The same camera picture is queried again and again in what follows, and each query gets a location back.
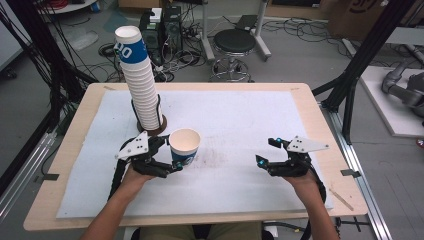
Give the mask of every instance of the cup base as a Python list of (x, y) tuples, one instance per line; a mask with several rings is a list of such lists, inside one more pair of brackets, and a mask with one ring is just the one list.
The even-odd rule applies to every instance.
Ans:
[(145, 130), (145, 131), (147, 131), (147, 135), (149, 135), (149, 136), (157, 136), (157, 135), (159, 135), (159, 134), (161, 134), (163, 131), (165, 131), (165, 129), (166, 129), (166, 126), (168, 125), (168, 121), (166, 120), (166, 117), (165, 117), (165, 115), (163, 115), (162, 114), (162, 118), (163, 118), (163, 120), (162, 120), (162, 125), (160, 125), (160, 127), (159, 128), (157, 128), (157, 129), (154, 129), (154, 130), (145, 130), (145, 129), (143, 129), (142, 127), (141, 127), (141, 124), (140, 124), (140, 122), (138, 122), (137, 121), (137, 129), (138, 129), (138, 131), (141, 133), (143, 130)]

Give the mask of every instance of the chair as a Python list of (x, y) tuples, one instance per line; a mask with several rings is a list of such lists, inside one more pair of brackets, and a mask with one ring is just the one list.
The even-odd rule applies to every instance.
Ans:
[(227, 57), (214, 62), (209, 82), (212, 82), (215, 77), (225, 78), (228, 82), (239, 82), (246, 78), (247, 82), (254, 82), (248, 73), (247, 65), (236, 57), (251, 53), (255, 44), (255, 38), (244, 30), (227, 29), (217, 33), (213, 38), (213, 46), (215, 50)]

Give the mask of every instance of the black pole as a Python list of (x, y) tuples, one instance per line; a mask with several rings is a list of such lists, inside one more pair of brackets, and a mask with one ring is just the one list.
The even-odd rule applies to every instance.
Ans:
[(378, 51), (385, 44), (414, 2), (414, 0), (389, 1), (389, 4), (385, 7), (385, 10), (374, 24), (344, 73), (332, 82), (324, 84), (312, 91), (314, 95), (318, 95), (333, 88), (328, 98), (323, 101), (323, 106), (330, 111), (337, 111), (340, 104), (347, 97), (342, 133), (349, 144), (351, 143), (350, 127), (356, 84), (369, 63), (377, 55)]

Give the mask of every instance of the gray floor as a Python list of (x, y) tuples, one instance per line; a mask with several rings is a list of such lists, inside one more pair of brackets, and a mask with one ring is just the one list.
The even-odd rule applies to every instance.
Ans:
[[(85, 50), (78, 52), (85, 64), (105, 62), (97, 54), (99, 46), (113, 42), (113, 31), (121, 25), (138, 25), (137, 13), (121, 13), (110, 7), (99, 14), (78, 11), (60, 17), (62, 23), (73, 24), (88, 18), (90, 21), (78, 25), (87, 31), (93, 30), (99, 40)], [(217, 19), (211, 26), (223, 21)], [(256, 82), (305, 82), (312, 89), (340, 75), (349, 63), (349, 58), (337, 51), (337, 46), (322, 42), (306, 42), (290, 36), (284, 30), (263, 31), (263, 39), (272, 52), (272, 57), (263, 62), (260, 53), (244, 57), (252, 79)], [(401, 60), (396, 52), (384, 47), (378, 60), (388, 63)], [(49, 109), (49, 89), (42, 82), (32, 63), (20, 57), (12, 66), (18, 73), (17, 79), (0, 79), (0, 173), (19, 152), (25, 141), (35, 130)], [(113, 69), (105, 67), (108, 73)], [(210, 66), (187, 67), (175, 73), (174, 82), (207, 82)], [(102, 69), (93, 71), (99, 79), (107, 74)], [(326, 94), (318, 96), (325, 99)], [(393, 239), (422, 239), (424, 236), (424, 190), (420, 187), (424, 172), (423, 150), (415, 145), (413, 138), (392, 137), (377, 113), (363, 87), (358, 84), (355, 99), (352, 141), (364, 168), (383, 216)], [(38, 182), (30, 182), (18, 201), (0, 225), (2, 239), (77, 239), (82, 230), (27, 232), (22, 223), (40, 187)], [(358, 232), (355, 226), (342, 225), (343, 239), (373, 239), (370, 227), (362, 226)], [(280, 239), (297, 239), (300, 235), (279, 228)], [(122, 239), (122, 230), (116, 239)]]

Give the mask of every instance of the wooden board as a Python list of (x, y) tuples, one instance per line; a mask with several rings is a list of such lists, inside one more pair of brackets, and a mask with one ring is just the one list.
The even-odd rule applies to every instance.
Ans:
[[(301, 83), (162, 83), (156, 84), (157, 89), (173, 91), (288, 91), (299, 109), (302, 124), (306, 134), (311, 139), (326, 142), (330, 149), (316, 152), (317, 161), (331, 189), (330, 196), (334, 208), (329, 210), (331, 216), (364, 215), (367, 206), (352, 177), (344, 177), (340, 170), (348, 166), (338, 148), (337, 143), (319, 109), (310, 88)], [(78, 108), (78, 111), (63, 139), (62, 145), (53, 160), (49, 173), (60, 174), (57, 181), (46, 181), (28, 213), (24, 228), (29, 231), (72, 229), (87, 227), (92, 218), (57, 219), (56, 213), (65, 193), (72, 166), (81, 151), (84, 138), (97, 113), (104, 93), (108, 90), (127, 90), (128, 86), (122, 83), (91, 84)], [(262, 221), (272, 219), (289, 219), (307, 217), (305, 211), (288, 212), (255, 212), (238, 214), (203, 214), (181, 215), (179, 217), (146, 216), (126, 217), (121, 221), (121, 226), (151, 226), (191, 223), (217, 223)]]

